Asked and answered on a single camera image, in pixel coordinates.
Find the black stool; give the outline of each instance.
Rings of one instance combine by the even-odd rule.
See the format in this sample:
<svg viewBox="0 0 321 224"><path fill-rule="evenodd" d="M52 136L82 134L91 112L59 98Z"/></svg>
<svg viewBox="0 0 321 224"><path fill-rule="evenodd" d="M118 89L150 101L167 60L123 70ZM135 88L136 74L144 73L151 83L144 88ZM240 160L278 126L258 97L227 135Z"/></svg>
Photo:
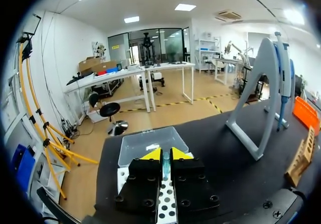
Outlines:
<svg viewBox="0 0 321 224"><path fill-rule="evenodd" d="M101 105L101 102L99 101L98 93L92 92L91 95L89 96L89 104L92 107L95 107L95 105L98 102ZM119 110L120 110L120 105L116 102L111 102L103 106L101 105L101 107L99 107L99 113L98 111L96 111L102 117L109 117L109 121L112 122L111 126L109 126L109 128L107 129L107 132L110 136L121 135L128 128L128 122L123 120L120 120L120 121L114 120L113 115L116 114Z"/></svg>

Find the red object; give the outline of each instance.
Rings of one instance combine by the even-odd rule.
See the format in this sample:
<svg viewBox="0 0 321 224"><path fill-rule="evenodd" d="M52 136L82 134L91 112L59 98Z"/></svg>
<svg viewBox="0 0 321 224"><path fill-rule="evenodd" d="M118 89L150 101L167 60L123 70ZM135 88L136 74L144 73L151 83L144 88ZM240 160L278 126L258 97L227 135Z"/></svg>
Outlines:
<svg viewBox="0 0 321 224"><path fill-rule="evenodd" d="M320 120L317 117L317 112L299 96L295 98L293 114L301 120L308 129L312 126L315 136L319 134Z"/></svg>
<svg viewBox="0 0 321 224"><path fill-rule="evenodd" d="M97 75L100 76L100 75L104 75L106 74L106 71L101 71L101 72L98 72Z"/></svg>

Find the black table surface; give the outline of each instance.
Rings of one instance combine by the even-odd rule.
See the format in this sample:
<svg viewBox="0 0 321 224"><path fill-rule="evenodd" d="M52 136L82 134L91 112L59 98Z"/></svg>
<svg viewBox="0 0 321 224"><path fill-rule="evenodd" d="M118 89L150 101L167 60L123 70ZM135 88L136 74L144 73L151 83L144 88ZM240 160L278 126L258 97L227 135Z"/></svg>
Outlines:
<svg viewBox="0 0 321 224"><path fill-rule="evenodd" d="M267 119L263 101L242 108L238 125L257 145ZM275 120L264 156L254 161L243 144L225 126L231 112L225 112L202 120L175 126L195 157L206 166L206 177L219 196L219 219L229 221L261 205L281 188L289 184L284 173L290 165L302 139L308 130L290 113L285 119L290 123L286 130L276 132ZM139 223L133 216L114 210L117 195L118 156L123 136L105 140L97 174L96 206L109 216L110 223ZM321 158L318 143L315 145L313 161L304 172L297 189L308 196L320 176Z"/></svg>

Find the white desk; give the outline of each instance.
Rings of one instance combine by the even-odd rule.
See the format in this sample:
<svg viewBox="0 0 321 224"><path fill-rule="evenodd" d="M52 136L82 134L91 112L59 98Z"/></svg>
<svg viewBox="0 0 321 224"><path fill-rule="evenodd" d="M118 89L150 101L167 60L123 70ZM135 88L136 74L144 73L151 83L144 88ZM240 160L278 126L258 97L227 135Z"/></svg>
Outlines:
<svg viewBox="0 0 321 224"><path fill-rule="evenodd" d="M154 65L152 67L145 68L147 72L147 77L148 77L148 85L149 85L149 94L150 94L150 100L152 107L154 111L156 111L156 105L155 105L155 99L154 99L154 93L152 90L152 82L151 82L151 72L153 71L162 71L162 70L167 70L167 69L175 69L175 68L181 68L182 69L182 92L183 96L187 98L193 104L193 98L194 98L194 66L195 63L189 63L189 62L182 62L182 64L169 64L169 63L161 63L160 67L157 67L157 65ZM188 97L187 94L185 93L185 80L184 80L184 68L190 68L192 71L192 88L191 88L191 97Z"/></svg>
<svg viewBox="0 0 321 224"><path fill-rule="evenodd" d="M235 68L235 74L237 74L238 65L241 65L241 64L242 64L242 61L240 61L240 60L234 60L234 59L218 58L218 59L215 59L215 61L216 61L216 66L215 66L215 80L223 83L224 85L227 84L228 64L231 63L231 64L233 64L233 65L236 66L236 68ZM218 65L218 61L225 63L225 67L224 67L224 80L220 80L220 79L217 77L217 65Z"/></svg>
<svg viewBox="0 0 321 224"><path fill-rule="evenodd" d="M131 70L131 71L125 69L125 70L121 70L119 72L104 74L101 76L94 76L94 74L91 74L87 77L84 77L84 78L78 80L77 82L73 82L73 83L69 84L68 86L66 86L65 90L64 90L64 94L66 95L68 102L70 102L70 99L69 99L70 94L74 93L76 95L76 97L79 98L79 93L77 93L77 92L80 91L81 89L85 89L85 88L92 87L95 85L100 85L104 82L110 82L110 81L114 81L114 80L118 80L118 79L122 79L122 78L126 78L126 77L141 75L142 86L143 86L143 95L123 98L120 100L113 100L113 102L120 103L120 102L133 101L133 100L138 100L138 99L144 98L145 104L146 104L146 109L147 109L147 112L149 113L150 106L149 106L149 101L148 101L146 78L145 78L144 72L145 72L145 69L140 67L138 69ZM80 124L86 114L83 112L83 117L79 118L73 108L71 108L71 111L73 112L72 114L75 117L75 119L77 120L78 124Z"/></svg>

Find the yellow black floor tape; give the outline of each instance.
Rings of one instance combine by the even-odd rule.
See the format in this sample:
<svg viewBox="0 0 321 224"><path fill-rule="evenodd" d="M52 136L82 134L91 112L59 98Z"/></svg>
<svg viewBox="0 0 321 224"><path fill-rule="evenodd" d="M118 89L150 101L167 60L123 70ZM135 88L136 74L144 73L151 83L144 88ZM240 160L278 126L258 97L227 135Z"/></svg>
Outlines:
<svg viewBox="0 0 321 224"><path fill-rule="evenodd" d="M219 107L217 107L214 103L212 103L209 99L207 100L208 102L210 102L211 105L214 106L214 108L217 109L218 112L220 112L220 114L223 112Z"/></svg>
<svg viewBox="0 0 321 224"><path fill-rule="evenodd" d="M227 94L220 94L220 95L215 95L215 96L210 96L210 97L199 97L199 98L195 98L194 101L202 101L202 100L208 100L211 98L217 98L217 97L226 97L226 96L232 96L234 95L234 93L227 93ZM187 103L189 102L188 100L186 101L179 101L179 102L171 102L171 103L165 103L165 104L158 104L156 105L156 107L164 107L164 106L172 106L172 105L177 105L177 104L181 104L181 103ZM213 104L211 101L209 101L211 105L213 105L220 113L222 113L222 111L215 105ZM127 113L127 112L133 112L133 111L138 111L138 110L146 110L146 108L133 108L133 109L128 109L128 110L123 110L123 111L119 111L119 113Z"/></svg>

